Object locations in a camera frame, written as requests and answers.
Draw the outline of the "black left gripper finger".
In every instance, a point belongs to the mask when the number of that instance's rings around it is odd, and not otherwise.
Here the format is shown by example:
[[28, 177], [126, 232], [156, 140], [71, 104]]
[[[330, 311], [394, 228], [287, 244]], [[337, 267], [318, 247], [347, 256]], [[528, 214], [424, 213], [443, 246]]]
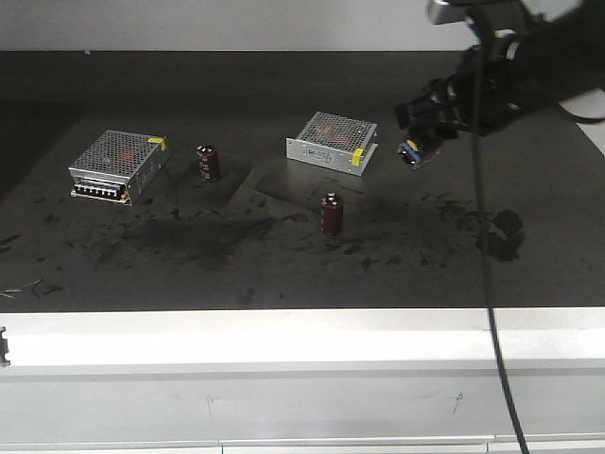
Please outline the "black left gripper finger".
[[9, 367], [10, 360], [7, 358], [9, 353], [9, 344], [8, 340], [5, 338], [6, 328], [4, 326], [0, 327], [0, 366], [1, 367]]

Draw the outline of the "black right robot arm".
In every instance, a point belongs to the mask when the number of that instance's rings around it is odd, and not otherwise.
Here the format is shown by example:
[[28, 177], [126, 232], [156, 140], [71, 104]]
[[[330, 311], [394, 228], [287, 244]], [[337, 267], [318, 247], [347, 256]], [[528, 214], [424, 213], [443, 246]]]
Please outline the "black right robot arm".
[[434, 25], [466, 23], [478, 43], [453, 75], [396, 107], [406, 148], [437, 148], [461, 131], [501, 131], [604, 86], [601, 1], [580, 1], [552, 21], [522, 1], [430, 1], [426, 14]]

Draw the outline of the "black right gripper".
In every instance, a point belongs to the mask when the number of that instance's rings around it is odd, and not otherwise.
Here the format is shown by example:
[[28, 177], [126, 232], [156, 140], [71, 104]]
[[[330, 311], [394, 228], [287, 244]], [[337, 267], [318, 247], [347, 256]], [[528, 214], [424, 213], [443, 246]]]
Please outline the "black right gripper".
[[480, 135], [498, 131], [512, 120], [506, 54], [529, 31], [529, 11], [521, 1], [444, 1], [444, 23], [465, 22], [477, 44], [462, 54], [454, 75], [439, 92], [430, 92], [394, 108], [400, 130], [415, 142], [458, 139], [460, 131]]

